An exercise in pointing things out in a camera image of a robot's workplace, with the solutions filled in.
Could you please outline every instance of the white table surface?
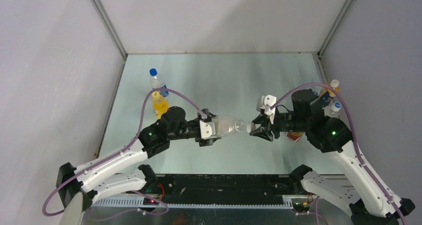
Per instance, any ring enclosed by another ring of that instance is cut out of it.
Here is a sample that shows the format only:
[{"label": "white table surface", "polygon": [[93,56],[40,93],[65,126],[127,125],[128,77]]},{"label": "white table surface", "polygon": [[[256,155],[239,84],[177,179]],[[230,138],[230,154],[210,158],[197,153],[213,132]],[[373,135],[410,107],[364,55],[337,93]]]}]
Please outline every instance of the white table surface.
[{"label": "white table surface", "polygon": [[[163,74],[168,88],[189,97],[201,108],[245,122],[258,116],[255,107],[259,96],[279,98],[294,87],[320,81],[310,53],[129,55],[100,157],[127,144],[136,134],[142,102],[151,90],[150,68]],[[187,120],[196,118],[196,110],[183,99],[173,94],[167,99],[170,106],[186,111]],[[292,108],[290,99],[282,104]],[[150,100],[143,127],[155,120]],[[193,139],[171,141],[168,150],[144,163],[151,165],[155,173],[289,174],[301,164],[320,174],[342,173],[305,136],[296,143],[283,136],[269,142],[249,136],[246,131],[208,147],[199,147]]]}]

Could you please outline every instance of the bottle label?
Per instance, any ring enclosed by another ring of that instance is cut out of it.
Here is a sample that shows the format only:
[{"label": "bottle label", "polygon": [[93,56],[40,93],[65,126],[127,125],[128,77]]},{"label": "bottle label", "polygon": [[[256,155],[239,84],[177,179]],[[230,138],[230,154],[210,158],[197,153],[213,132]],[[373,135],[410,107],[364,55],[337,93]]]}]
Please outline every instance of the bottle label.
[{"label": "bottle label", "polygon": [[169,95],[169,92],[168,91],[160,91],[160,94],[163,96],[163,97],[166,97],[166,96],[168,96]]},{"label": "bottle label", "polygon": [[329,103],[332,100],[332,97],[329,95],[329,91],[326,91],[324,94],[322,94],[321,96],[321,104],[322,104],[322,108],[326,107],[329,105]]}]

